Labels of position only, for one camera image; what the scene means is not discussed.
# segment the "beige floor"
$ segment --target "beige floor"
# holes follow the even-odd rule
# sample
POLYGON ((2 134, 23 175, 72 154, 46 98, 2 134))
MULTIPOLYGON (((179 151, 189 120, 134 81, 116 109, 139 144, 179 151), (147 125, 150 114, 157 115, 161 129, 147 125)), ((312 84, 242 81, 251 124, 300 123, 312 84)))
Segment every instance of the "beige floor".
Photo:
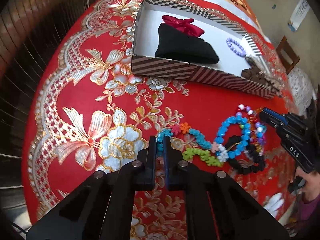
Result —
POLYGON ((298 67, 310 77, 314 88, 320 83, 320 22, 309 10, 298 30, 293 33, 288 20, 299 0, 247 0, 261 28, 276 47, 283 36, 300 56, 298 67))

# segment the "tablecloth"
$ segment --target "tablecloth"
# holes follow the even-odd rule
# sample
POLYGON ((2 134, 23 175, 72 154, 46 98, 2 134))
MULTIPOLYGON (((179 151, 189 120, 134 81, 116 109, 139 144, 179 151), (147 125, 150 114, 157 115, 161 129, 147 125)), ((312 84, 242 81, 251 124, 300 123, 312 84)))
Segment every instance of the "tablecloth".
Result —
MULTIPOLYGON (((252 109, 269 107, 279 113, 295 111, 285 69, 272 45, 250 24, 223 7, 204 0, 180 0, 189 6, 237 23, 254 39, 270 71, 284 84, 282 98, 264 99, 239 91, 195 82, 131 73, 131 26, 142 0, 99 0, 70 29, 47 66, 31 107, 23 147, 23 185, 28 211, 35 223, 95 170, 111 172, 134 160, 146 148, 150 135, 188 122, 213 141, 218 127, 234 115, 239 104, 252 109)), ((225 138, 241 134, 230 127, 225 138)), ((287 185, 294 162, 280 147, 272 128, 266 132, 266 169, 238 175, 227 163, 207 166, 224 170, 260 204, 282 192, 285 204, 293 201, 287 185)), ((194 147, 188 135, 172 137, 172 147, 194 147)), ((243 165, 250 161, 238 157, 243 165)), ((168 192, 163 159, 157 158, 156 186, 137 192, 130 239, 186 239, 184 200, 181 192, 168 192)))

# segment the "wooden stool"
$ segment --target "wooden stool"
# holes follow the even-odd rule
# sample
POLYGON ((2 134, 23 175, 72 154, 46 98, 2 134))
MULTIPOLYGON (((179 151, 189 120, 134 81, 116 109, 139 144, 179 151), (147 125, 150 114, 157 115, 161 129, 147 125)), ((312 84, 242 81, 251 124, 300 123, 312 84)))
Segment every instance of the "wooden stool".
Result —
POLYGON ((282 65, 285 67, 285 73, 288 74, 294 66, 299 62, 300 57, 293 51, 289 43, 287 42, 286 36, 283 36, 282 40, 280 41, 278 47, 276 48, 276 52, 279 55, 279 58, 282 62, 282 65), (284 50, 286 54, 292 60, 292 64, 290 64, 281 54, 281 51, 284 50))

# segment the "silver rivet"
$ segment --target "silver rivet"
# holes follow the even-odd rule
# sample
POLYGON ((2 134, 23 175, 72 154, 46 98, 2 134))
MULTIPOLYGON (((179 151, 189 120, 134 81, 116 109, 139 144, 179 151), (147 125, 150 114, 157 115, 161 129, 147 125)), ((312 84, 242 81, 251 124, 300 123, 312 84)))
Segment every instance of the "silver rivet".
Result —
POLYGON ((140 167, 141 164, 142 164, 141 161, 133 161, 133 162, 132 162, 132 166, 133 166, 133 167, 140 167))
POLYGON ((179 161, 178 164, 179 164, 179 166, 181 166, 181 167, 186 167, 186 166, 189 165, 189 163, 188 163, 187 161, 185 161, 185 160, 179 161))
POLYGON ((96 179, 101 179, 104 175, 104 172, 103 171, 96 171, 93 176, 96 178, 96 179))
POLYGON ((217 171, 217 176, 218 176, 219 178, 225 178, 226 175, 227 175, 227 174, 226 174, 224 171, 217 171))

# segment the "satin bow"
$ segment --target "satin bow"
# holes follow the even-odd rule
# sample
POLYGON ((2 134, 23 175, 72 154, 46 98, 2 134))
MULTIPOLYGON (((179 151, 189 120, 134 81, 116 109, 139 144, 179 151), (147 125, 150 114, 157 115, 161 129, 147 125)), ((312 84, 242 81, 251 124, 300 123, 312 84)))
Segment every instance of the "satin bow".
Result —
POLYGON ((171 27, 173 27, 173 28, 177 29, 178 31, 181 31, 189 36, 194 36, 194 37, 198 38, 202 34, 204 34, 203 29, 191 24, 194 21, 194 19, 181 20, 176 17, 169 16, 169 15, 163 15, 162 19, 167 25, 170 25, 171 27))

